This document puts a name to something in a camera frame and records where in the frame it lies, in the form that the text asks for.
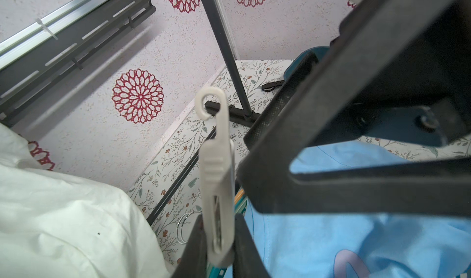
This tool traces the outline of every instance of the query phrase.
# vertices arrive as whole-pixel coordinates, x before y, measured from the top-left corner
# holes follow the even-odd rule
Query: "white sheet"
[[[162,251],[122,190],[44,171],[0,124],[0,277],[165,278]]]

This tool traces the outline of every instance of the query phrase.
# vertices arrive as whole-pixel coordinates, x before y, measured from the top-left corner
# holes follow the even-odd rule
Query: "white plastic hook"
[[[220,101],[220,109],[216,113],[216,140],[230,142],[229,138],[229,107],[227,105],[227,96],[224,91],[218,87],[204,87],[198,91],[195,97],[196,114],[203,120],[208,120],[211,115],[206,112],[203,105],[204,97],[208,95],[216,96]]]
[[[203,99],[215,95],[221,102],[216,113],[216,137],[206,140],[199,150],[200,186],[203,223],[208,260],[226,268],[234,260],[234,144],[229,137],[229,108],[226,93],[216,87],[202,88],[195,97],[196,114],[211,117],[204,110]]]

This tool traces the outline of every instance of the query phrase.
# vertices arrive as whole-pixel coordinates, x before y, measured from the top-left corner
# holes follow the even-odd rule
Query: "black plastic frame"
[[[204,104],[204,107],[206,108],[206,111],[209,114],[215,116],[216,113],[219,112],[219,109],[221,108],[221,104],[217,102],[213,102],[213,101],[207,101]],[[256,121],[256,119],[258,119],[259,116],[260,116],[259,113],[252,112],[250,119],[248,119],[244,115],[243,109],[237,108],[232,104],[229,105],[229,120],[231,122],[235,122],[235,123],[247,126],[247,127],[252,127],[253,123]]]
[[[364,0],[356,8],[349,26],[239,165],[237,180],[258,211],[471,216],[470,159],[289,173],[299,152],[454,2]]]

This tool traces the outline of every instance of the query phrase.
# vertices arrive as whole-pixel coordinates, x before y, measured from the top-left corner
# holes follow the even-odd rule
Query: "blue t-shirt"
[[[382,147],[350,141],[305,148],[292,173],[408,164]],[[247,226],[273,278],[452,278],[471,262],[464,218],[371,214],[260,214]],[[232,268],[226,278],[232,278]]]

